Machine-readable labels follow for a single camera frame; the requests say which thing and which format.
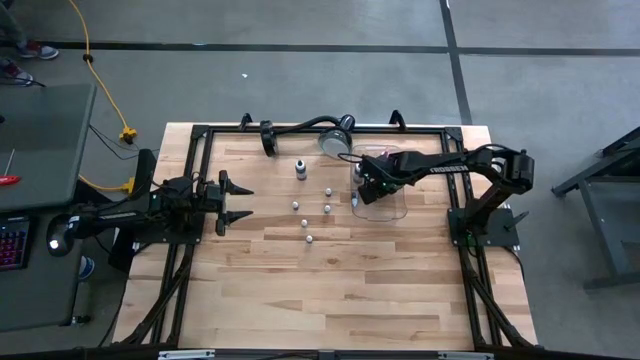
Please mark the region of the backlit black keyboard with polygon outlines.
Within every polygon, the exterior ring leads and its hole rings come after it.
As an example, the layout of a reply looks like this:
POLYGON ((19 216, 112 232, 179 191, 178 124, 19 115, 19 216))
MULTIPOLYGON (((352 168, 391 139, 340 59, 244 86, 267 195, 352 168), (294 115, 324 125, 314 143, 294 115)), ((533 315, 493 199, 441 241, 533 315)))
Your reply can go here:
POLYGON ((0 272, 27 267, 30 226, 27 216, 0 218, 0 272))

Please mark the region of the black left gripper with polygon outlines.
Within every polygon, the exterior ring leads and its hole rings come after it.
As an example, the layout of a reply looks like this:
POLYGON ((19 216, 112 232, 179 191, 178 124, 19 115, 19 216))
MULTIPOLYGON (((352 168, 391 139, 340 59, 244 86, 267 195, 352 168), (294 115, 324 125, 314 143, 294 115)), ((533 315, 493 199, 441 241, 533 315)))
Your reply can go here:
MULTIPOLYGON (((226 170, 221 170, 218 176, 218 182, 207 182, 203 189, 201 199, 201 211, 204 213, 214 213, 217 215, 215 221, 215 233, 218 236, 226 234, 227 213, 226 213, 226 194, 229 185, 229 177, 226 170)), ((253 191, 230 183, 231 195, 252 195, 253 191)), ((252 215, 252 211, 229 211, 228 223, 231 224, 244 217, 252 215)))

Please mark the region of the clear plastic bin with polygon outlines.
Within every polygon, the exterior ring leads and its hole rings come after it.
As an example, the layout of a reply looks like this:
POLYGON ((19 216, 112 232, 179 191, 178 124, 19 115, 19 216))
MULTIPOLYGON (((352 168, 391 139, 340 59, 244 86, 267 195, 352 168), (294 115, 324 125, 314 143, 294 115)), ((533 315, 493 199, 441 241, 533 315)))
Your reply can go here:
MULTIPOLYGON (((370 155, 380 156, 380 151, 383 147, 389 147, 390 153, 399 152, 400 148, 395 145, 355 145, 352 149, 354 155, 370 155)), ((406 216, 408 208, 405 200, 404 189, 398 190, 395 194, 387 195, 382 199, 379 199, 369 205, 362 202, 359 193, 358 186, 353 182, 353 171, 356 164, 350 165, 350 192, 357 192, 358 194, 358 206, 352 208, 352 213, 355 217, 364 219, 371 222, 390 222, 398 219, 402 219, 406 216)))

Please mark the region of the grey desk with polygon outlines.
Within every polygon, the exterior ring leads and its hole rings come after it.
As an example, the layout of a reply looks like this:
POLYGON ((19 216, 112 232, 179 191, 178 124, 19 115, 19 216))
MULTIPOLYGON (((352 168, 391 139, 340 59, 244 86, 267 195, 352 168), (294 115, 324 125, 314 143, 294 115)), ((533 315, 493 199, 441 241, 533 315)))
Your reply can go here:
POLYGON ((0 89, 0 218, 30 218, 27 267, 0 272, 0 333, 67 325, 73 317, 81 261, 80 242, 53 257, 47 226, 74 200, 96 89, 88 84, 0 89))

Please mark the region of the round grey gooseneck lamp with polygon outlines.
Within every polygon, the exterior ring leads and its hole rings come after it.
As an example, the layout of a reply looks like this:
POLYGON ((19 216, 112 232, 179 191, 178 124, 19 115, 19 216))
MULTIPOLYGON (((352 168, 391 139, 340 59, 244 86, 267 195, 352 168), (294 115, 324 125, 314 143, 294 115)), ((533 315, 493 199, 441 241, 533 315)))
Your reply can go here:
POLYGON ((351 114, 345 114, 340 118, 321 115, 284 128, 276 128, 272 121, 262 120, 259 134, 266 156, 275 157, 278 154, 277 138, 280 135, 300 133, 321 123, 331 124, 331 127, 323 128, 319 132, 318 145, 322 152, 334 159, 338 159, 339 154, 349 154, 353 145, 351 133, 355 128, 356 119, 351 114))

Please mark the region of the black computer mouse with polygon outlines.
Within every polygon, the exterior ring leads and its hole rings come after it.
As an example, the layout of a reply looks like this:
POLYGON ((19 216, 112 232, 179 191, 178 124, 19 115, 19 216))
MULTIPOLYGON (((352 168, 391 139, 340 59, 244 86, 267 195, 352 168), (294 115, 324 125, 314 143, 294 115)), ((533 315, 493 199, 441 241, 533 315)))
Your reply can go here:
POLYGON ((68 214, 56 215, 47 226, 46 245, 49 254, 53 257, 64 257, 73 248, 74 239, 67 233, 70 218, 68 214))

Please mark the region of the grey metal table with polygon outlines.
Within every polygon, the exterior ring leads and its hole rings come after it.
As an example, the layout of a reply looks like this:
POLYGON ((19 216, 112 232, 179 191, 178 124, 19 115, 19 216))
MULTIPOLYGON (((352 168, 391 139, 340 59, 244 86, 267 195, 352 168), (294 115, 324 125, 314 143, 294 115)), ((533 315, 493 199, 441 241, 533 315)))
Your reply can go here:
POLYGON ((640 247, 640 126, 598 152, 598 160, 551 188, 558 198, 580 192, 605 256, 608 275, 586 290, 640 284, 626 247, 640 247))

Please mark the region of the red-handled screwdriver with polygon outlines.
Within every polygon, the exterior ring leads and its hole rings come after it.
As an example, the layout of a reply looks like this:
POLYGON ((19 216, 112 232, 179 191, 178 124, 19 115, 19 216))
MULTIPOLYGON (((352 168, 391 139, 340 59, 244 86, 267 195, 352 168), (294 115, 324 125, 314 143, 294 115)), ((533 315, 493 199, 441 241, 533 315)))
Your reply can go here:
POLYGON ((15 156, 16 150, 13 149, 9 155, 9 159, 7 161, 4 173, 0 176, 0 186, 10 186, 17 184, 21 181, 21 177, 17 175, 10 175, 9 171, 11 170, 11 165, 15 156))

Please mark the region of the person's red grey shoe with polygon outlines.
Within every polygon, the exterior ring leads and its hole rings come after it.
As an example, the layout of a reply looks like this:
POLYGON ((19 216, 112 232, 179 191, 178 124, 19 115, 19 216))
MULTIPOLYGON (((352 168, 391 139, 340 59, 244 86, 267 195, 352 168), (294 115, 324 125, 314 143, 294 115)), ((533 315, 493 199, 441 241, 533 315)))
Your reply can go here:
POLYGON ((0 58, 0 82, 18 86, 30 86, 34 81, 31 74, 8 58, 0 58))
POLYGON ((25 59, 41 59, 41 60, 53 60, 59 56, 59 50, 42 45, 36 41, 28 40, 24 43, 17 45, 17 50, 22 58, 25 59))

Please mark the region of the silver metal bracket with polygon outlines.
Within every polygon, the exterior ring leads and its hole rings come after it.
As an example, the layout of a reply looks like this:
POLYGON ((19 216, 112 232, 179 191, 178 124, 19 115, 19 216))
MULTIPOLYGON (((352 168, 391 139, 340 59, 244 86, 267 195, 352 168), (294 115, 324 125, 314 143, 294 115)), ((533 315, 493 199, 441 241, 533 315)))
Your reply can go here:
POLYGON ((438 360, 495 360, 491 353, 482 352, 439 352, 438 360))
POLYGON ((212 349, 171 350, 161 351, 157 360, 214 360, 215 351, 212 349))

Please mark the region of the black upright box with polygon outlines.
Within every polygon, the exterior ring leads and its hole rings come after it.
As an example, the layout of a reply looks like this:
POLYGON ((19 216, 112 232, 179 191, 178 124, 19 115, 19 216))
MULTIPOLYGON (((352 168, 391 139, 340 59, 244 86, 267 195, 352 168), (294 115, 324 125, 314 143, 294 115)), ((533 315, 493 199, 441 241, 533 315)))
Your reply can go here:
POLYGON ((154 177, 157 159, 150 149, 141 149, 138 153, 136 172, 130 197, 137 199, 149 192, 154 177))

